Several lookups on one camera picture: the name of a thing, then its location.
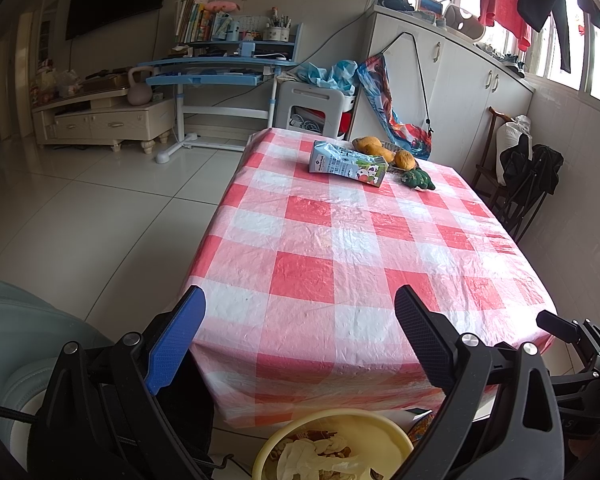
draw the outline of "tv stand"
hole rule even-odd
[[[85,92],[34,107],[33,124],[36,142],[45,144],[103,144],[114,152],[123,140],[139,140],[146,154],[155,139],[167,142],[173,128],[173,99],[131,106],[126,101],[128,88]],[[72,105],[85,103],[83,110]]]

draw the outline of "bolt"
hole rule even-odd
[[[64,347],[62,347],[62,351],[65,354],[71,355],[78,349],[78,343],[75,341],[69,341]]]
[[[524,343],[522,349],[529,355],[536,355],[538,353],[538,347],[533,343]]]
[[[138,332],[129,332],[122,338],[122,342],[126,346],[135,346],[140,342],[140,334]]]
[[[480,340],[474,334],[462,334],[462,342],[467,346],[478,346]]]

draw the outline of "blue plastic bag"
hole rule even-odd
[[[316,85],[319,88],[332,88],[340,90],[346,96],[352,96],[356,87],[353,79],[356,76],[358,64],[349,59],[343,59],[333,65],[329,70],[318,68],[313,63],[302,63],[296,71],[301,81]]]

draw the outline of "plastic tablecloth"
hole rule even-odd
[[[453,169],[420,161],[434,191],[391,173],[376,188],[309,173],[316,139],[251,137],[186,280],[206,295],[190,350],[228,423],[439,406],[395,319],[404,284],[459,333],[547,346],[535,318],[555,313],[549,294]]]

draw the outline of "cabinet drawer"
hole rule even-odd
[[[87,116],[56,118],[56,137],[58,139],[90,139],[91,129]]]
[[[89,118],[94,139],[149,140],[145,111],[90,114]]]

